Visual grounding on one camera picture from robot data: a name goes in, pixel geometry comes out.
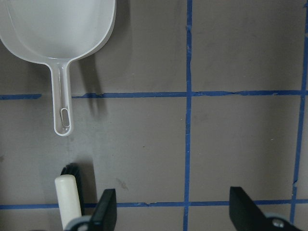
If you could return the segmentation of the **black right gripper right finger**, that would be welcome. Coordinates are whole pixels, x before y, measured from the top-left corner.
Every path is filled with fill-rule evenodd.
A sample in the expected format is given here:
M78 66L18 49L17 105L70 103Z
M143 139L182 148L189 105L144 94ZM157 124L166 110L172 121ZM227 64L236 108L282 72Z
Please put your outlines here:
M277 230L241 187L230 187L229 216L237 231Z

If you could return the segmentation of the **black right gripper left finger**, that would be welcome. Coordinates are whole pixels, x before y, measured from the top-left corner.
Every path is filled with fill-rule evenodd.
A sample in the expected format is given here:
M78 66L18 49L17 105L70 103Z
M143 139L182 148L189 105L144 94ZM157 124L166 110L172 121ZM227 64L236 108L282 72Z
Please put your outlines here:
M117 220L116 190L106 189L90 218L91 231L114 231Z

